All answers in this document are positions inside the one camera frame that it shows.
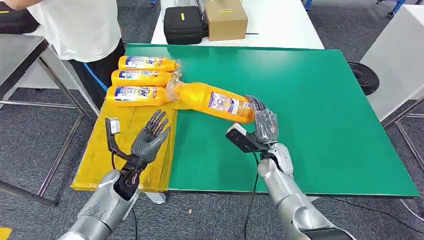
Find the robotic arm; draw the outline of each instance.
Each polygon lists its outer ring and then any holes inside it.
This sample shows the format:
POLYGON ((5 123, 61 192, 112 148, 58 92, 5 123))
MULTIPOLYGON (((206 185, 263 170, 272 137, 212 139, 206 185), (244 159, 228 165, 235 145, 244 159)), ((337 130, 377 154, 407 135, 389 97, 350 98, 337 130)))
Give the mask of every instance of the robotic arm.
MULTIPOLYGON (((277 209, 279 219, 290 240, 355 240, 323 216, 301 191, 293 178, 293 165, 286 146, 277 142, 277 118, 253 96, 256 130, 248 133, 238 123, 231 126, 226 137, 243 152, 260 152, 257 171, 264 181, 277 209)), ((120 169, 107 173, 77 216, 70 230, 59 240, 105 240, 123 221, 139 197, 140 174, 156 158, 161 144, 169 134, 163 131, 168 119, 158 110, 131 146, 131 154, 121 151, 115 141, 119 121, 106 118, 109 151, 126 160, 120 169)))
POLYGON ((131 154, 122 152, 116 141, 119 121, 106 118, 107 147, 113 154, 126 160, 121 170, 107 173, 77 216, 74 225, 59 240, 105 240, 130 213, 139 197, 140 174, 153 162, 170 128, 165 112, 158 110, 141 129, 131 146, 131 154))
POLYGON ((311 203, 293 178, 289 150, 277 142, 277 118, 253 96, 246 96, 253 105, 256 130, 247 131, 238 123, 226 137, 244 153, 260 152, 257 172, 272 198, 282 226, 290 240, 354 240, 346 230, 332 224, 311 203))

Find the plastic bottle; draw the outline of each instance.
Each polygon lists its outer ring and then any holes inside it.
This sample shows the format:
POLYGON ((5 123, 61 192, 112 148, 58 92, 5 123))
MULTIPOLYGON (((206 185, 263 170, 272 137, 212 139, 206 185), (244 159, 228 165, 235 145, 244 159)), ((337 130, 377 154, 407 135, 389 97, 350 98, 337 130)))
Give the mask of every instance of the plastic bottle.
POLYGON ((166 90, 157 86, 111 86, 106 101, 116 107, 161 106, 168 102, 166 90))
POLYGON ((181 101, 190 109, 233 122, 246 124, 254 120, 247 98, 206 83, 184 83, 173 77, 166 86, 166 97, 181 101))
POLYGON ((165 71, 115 70, 112 72, 114 86, 166 87, 172 73, 165 71))
POLYGON ((121 56, 119 70, 151 70, 172 73, 180 65, 177 61, 165 57, 121 56))

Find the blue cable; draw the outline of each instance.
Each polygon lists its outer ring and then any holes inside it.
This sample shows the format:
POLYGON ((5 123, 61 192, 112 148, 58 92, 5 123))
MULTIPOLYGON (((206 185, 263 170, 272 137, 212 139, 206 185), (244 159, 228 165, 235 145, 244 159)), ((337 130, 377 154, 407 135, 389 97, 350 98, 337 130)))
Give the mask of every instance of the blue cable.
POLYGON ((100 81, 100 79, 94 74, 94 72, 90 69, 90 67, 87 65, 86 62, 84 62, 84 67, 88 70, 88 72, 91 74, 91 76, 97 81, 97 83, 100 85, 100 87, 105 92, 107 92, 108 91, 108 87, 102 81, 100 81))

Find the black pants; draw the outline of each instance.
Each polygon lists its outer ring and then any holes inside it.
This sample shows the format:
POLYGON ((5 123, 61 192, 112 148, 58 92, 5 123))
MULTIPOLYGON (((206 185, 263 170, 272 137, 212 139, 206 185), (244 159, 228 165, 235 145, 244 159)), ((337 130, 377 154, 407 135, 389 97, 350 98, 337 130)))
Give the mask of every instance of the black pants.
POLYGON ((122 57, 124 53, 124 43, 121 39, 116 49, 107 57, 98 61, 86 62, 86 65, 93 74, 90 73, 84 62, 69 60, 84 85, 85 90, 87 90, 99 110, 102 108, 103 102, 105 101, 106 91, 93 75, 95 75, 104 86, 109 88, 112 85, 111 74, 118 69, 119 58, 122 57))

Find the person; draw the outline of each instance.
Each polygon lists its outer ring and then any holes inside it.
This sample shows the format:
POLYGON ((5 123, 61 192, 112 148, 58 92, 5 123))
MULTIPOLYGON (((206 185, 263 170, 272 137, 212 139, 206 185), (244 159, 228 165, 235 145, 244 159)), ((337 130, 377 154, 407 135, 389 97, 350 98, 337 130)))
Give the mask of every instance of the person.
POLYGON ((75 69, 100 110, 111 74, 125 53, 116 0, 3 0, 14 10, 27 8, 45 28, 59 58, 75 69))

